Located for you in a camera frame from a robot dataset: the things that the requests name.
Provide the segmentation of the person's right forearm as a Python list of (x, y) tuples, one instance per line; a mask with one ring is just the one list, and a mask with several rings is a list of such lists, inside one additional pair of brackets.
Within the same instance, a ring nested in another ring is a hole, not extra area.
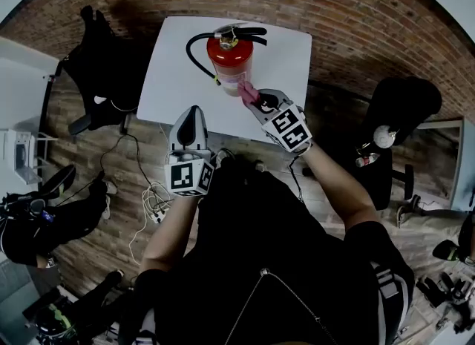
[(302, 155), (345, 230), (379, 216), (366, 189), (313, 141)]

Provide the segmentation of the pink cloth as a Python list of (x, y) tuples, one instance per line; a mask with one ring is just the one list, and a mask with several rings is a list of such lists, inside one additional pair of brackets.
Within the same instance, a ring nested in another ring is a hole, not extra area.
[(256, 90), (253, 85), (246, 80), (239, 81), (237, 84), (237, 92), (246, 107), (260, 101), (259, 91)]

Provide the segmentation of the white round plush ball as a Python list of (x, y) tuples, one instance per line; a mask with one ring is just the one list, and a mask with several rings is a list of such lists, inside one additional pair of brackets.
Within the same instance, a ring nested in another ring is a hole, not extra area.
[(389, 125), (380, 125), (373, 133), (373, 141), (379, 148), (390, 148), (396, 140), (397, 131)]

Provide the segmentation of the grey desk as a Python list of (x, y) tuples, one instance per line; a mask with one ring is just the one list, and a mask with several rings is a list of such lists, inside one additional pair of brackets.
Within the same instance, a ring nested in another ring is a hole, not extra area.
[(459, 129), (459, 149), (450, 193), (450, 209), (470, 211), (475, 208), (475, 124), (467, 118), (462, 118), (423, 122), (417, 128), (420, 130)]

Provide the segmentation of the small red-white bottle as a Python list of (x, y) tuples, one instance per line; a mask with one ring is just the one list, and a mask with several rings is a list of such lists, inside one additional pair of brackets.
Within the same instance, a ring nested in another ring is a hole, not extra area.
[(374, 163), (380, 156), (381, 154), (376, 152), (359, 154), (355, 160), (356, 166), (358, 168), (365, 167), (366, 165)]

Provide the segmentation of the black office chair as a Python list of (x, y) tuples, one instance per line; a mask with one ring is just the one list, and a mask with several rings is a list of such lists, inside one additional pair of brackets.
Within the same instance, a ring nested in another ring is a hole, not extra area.
[[(376, 210), (389, 206), (393, 180), (404, 183), (406, 200), (412, 198), (413, 166), (406, 164), (403, 172), (393, 169), (392, 147), (401, 145), (428, 117), (437, 114), (441, 106), (439, 89), (426, 79), (388, 77), (376, 86), (357, 136), (353, 161), (355, 178), (366, 188)], [(389, 125), (397, 131), (390, 148), (379, 148), (373, 141), (373, 133), (380, 125)], [(370, 152), (381, 156), (374, 163), (358, 168), (356, 158)]]
[[(126, 120), (139, 106), (149, 58), (134, 40), (117, 36), (101, 11), (87, 5), (80, 16), (82, 41), (58, 64), (78, 87), (85, 110), (68, 126), (69, 134), (111, 125), (125, 134)], [(107, 100), (96, 105), (95, 96)]]

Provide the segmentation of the red fire extinguisher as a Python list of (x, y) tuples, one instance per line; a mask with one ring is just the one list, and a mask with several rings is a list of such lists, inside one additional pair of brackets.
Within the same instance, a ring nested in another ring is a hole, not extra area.
[[(252, 55), (254, 45), (267, 45), (264, 27), (248, 27), (245, 23), (228, 24), (218, 29), (193, 36), (186, 43), (186, 54), (189, 60), (214, 83), (221, 86), (230, 96), (238, 96), (240, 82), (252, 78)], [(208, 70), (192, 54), (191, 47), (195, 42), (206, 41), (206, 53), (214, 67)]]

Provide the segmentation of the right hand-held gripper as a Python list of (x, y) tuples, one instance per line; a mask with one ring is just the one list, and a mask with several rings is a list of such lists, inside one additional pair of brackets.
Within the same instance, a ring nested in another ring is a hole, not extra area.
[[(296, 151), (310, 141), (311, 133), (303, 113), (283, 91), (263, 88), (258, 92), (257, 101), (245, 102), (244, 105), (260, 124), (264, 124), (262, 129), (270, 139), (288, 152)], [(283, 105), (290, 106), (271, 118), (274, 109), (281, 109)]]

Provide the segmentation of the person's black shirt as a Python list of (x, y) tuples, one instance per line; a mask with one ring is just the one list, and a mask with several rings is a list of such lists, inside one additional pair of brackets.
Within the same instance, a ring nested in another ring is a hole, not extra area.
[(289, 187), (227, 157), (198, 206), (197, 242), (135, 282), (119, 345), (391, 345), (414, 275), (386, 228), (325, 232)]

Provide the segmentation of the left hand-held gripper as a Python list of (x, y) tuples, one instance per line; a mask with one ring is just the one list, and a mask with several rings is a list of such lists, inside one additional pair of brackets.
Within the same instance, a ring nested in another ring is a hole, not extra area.
[(169, 145), (173, 152), (165, 165), (166, 188), (177, 196), (204, 196), (209, 192), (214, 166), (203, 155), (174, 151), (185, 150), (195, 139), (197, 149), (208, 148), (204, 112), (193, 105), (180, 115), (170, 131)]

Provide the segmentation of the person's left forearm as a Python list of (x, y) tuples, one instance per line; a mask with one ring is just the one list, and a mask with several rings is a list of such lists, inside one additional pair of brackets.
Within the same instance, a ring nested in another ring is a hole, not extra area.
[(151, 236), (140, 263), (140, 274), (151, 269), (169, 271), (183, 258), (199, 197), (177, 197)]

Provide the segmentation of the white box device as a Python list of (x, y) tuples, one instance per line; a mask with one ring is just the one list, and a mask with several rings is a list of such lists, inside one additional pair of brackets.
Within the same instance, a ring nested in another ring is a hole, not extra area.
[(42, 181), (41, 170), (51, 165), (47, 161), (50, 141), (56, 138), (42, 132), (0, 129), (0, 154), (22, 182), (36, 185)]

